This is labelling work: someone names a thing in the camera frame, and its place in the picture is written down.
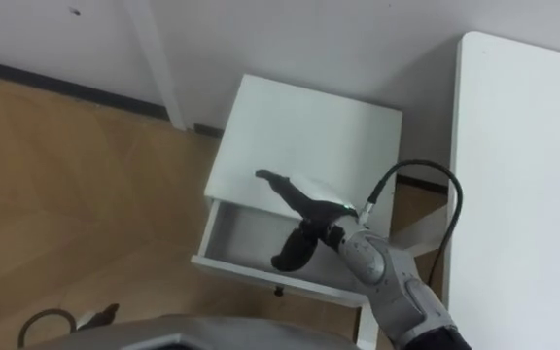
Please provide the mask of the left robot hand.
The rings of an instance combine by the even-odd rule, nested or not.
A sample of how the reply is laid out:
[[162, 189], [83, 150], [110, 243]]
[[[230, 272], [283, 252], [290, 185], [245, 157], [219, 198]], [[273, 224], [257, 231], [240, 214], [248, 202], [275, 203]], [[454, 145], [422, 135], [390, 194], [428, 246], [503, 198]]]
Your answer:
[[111, 325], [116, 319], [119, 308], [118, 303], [112, 303], [102, 311], [88, 312], [78, 320], [76, 330], [79, 332]]

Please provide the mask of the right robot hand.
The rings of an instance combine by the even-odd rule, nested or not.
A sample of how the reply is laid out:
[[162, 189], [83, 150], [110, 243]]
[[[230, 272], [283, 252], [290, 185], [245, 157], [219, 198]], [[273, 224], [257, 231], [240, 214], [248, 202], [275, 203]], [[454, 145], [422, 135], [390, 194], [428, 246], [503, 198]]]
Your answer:
[[272, 190], [301, 216], [281, 251], [270, 260], [276, 270], [295, 272], [302, 269], [313, 257], [319, 242], [338, 252], [345, 232], [336, 222], [344, 217], [357, 219], [358, 213], [352, 206], [314, 200], [296, 187], [289, 177], [268, 170], [257, 170], [255, 176], [265, 179]]

